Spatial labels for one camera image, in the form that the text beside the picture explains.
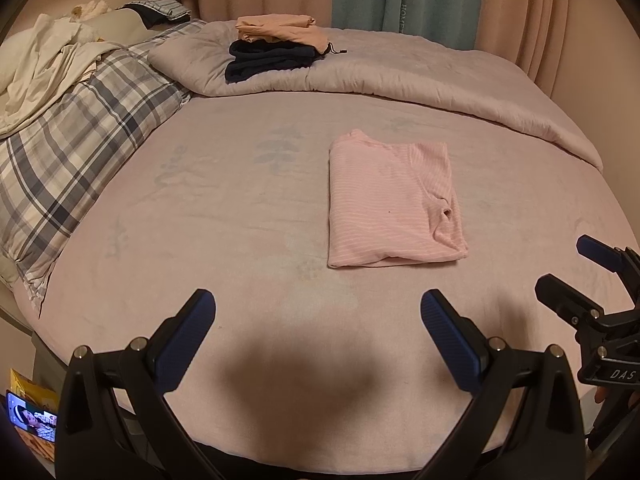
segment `dark pillow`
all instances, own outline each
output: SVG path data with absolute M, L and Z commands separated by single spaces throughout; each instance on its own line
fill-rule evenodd
M 135 10 L 146 28 L 160 23 L 188 22 L 190 19 L 190 10 L 176 0 L 135 0 L 121 8 Z

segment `white blanket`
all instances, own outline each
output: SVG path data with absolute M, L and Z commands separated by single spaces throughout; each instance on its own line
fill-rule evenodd
M 478 50 L 460 51 L 417 36 L 366 30 L 325 30 L 345 54 L 309 68 L 272 70 L 228 84 L 235 22 L 213 22 L 149 52 L 160 72 L 201 95 L 266 91 L 372 94 L 462 112 L 553 142 L 602 170 L 600 155 L 580 128 L 513 63 Z
M 97 39 L 95 29 L 87 25 L 41 14 L 27 34 L 12 42 L 12 51 L 19 54 L 15 60 L 2 60 L 14 62 L 15 73 L 0 115 L 0 139 L 34 121 L 69 87 L 95 70 L 103 53 L 118 47 Z M 14 71 L 11 65 L 4 68 Z

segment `screw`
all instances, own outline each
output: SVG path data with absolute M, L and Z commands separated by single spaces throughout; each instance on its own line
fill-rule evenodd
M 74 350 L 74 357 L 76 359 L 82 359 L 86 355 L 86 353 L 88 351 L 89 351 L 89 349 L 86 346 L 84 346 L 84 345 L 79 346 L 78 348 L 76 348 Z
M 507 348 L 507 343 L 501 337 L 491 337 L 489 338 L 489 346 L 499 352 Z
M 564 350 L 562 350 L 558 345 L 549 346 L 549 351 L 553 357 L 562 357 L 564 355 Z
M 137 337 L 131 343 L 129 347 L 136 352 L 140 352 L 146 346 L 146 337 Z

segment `plaid pillow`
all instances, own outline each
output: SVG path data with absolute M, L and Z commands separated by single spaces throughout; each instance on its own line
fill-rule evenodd
M 151 132 L 190 98 L 146 54 L 203 25 L 177 25 L 131 50 L 112 51 L 87 81 L 0 142 L 0 249 L 16 263 L 38 312 L 81 219 Z
M 176 0 L 135 0 L 126 6 L 142 6 L 165 16 L 170 22 L 188 16 L 190 10 Z

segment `drawstring cord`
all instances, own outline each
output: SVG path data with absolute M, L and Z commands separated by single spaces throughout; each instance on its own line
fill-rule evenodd
M 326 50 L 322 53 L 322 55 L 324 56 L 324 54 L 327 54 L 331 52 L 332 54 L 345 54 L 347 51 L 346 50 L 335 50 L 334 49 L 334 44 L 329 42 L 329 46 L 326 48 Z

